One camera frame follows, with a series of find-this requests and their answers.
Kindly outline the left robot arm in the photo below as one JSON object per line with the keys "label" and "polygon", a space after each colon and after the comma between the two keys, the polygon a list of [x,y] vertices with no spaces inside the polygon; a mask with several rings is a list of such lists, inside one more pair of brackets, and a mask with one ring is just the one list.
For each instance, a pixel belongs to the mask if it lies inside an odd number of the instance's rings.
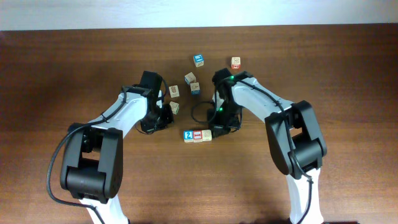
{"label": "left robot arm", "polygon": [[118,192],[123,179],[123,140],[141,125],[153,134],[173,123],[170,105],[164,102],[165,80],[144,71],[138,84],[124,86],[117,100],[89,123],[74,123],[60,143],[65,148],[60,186],[88,209],[94,223],[129,223]]}

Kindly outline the plain picture wooden block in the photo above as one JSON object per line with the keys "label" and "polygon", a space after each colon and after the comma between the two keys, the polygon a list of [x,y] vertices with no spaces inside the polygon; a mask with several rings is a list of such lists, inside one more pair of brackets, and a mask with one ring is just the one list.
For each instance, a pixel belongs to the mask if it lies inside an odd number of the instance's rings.
{"label": "plain picture wooden block", "polygon": [[204,129],[201,131],[202,133],[202,141],[211,141],[212,140],[212,132],[210,129]]}

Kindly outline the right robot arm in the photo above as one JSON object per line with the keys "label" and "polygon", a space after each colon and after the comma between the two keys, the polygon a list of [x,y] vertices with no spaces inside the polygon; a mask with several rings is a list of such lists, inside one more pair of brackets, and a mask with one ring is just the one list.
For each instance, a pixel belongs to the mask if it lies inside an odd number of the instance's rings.
{"label": "right robot arm", "polygon": [[224,68],[212,82],[214,107],[207,122],[213,138],[239,130],[243,109],[257,116],[265,124],[271,158],[287,179],[290,222],[323,223],[318,181],[327,148],[311,104],[277,96],[249,72],[232,75]]}

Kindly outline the red top wooden block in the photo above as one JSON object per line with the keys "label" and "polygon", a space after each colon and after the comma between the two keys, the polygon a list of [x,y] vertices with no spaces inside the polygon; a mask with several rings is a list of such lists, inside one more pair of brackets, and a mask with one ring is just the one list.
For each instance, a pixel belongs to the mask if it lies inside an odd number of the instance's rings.
{"label": "red top wooden block", "polygon": [[202,130],[193,131],[193,142],[202,142],[202,141],[203,141]]}

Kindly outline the blue number two block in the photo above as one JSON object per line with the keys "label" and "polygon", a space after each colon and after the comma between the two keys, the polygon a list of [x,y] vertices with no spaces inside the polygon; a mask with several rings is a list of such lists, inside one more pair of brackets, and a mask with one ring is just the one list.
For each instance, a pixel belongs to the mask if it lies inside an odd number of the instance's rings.
{"label": "blue number two block", "polygon": [[184,142],[193,142],[193,131],[192,130],[184,131],[183,140]]}

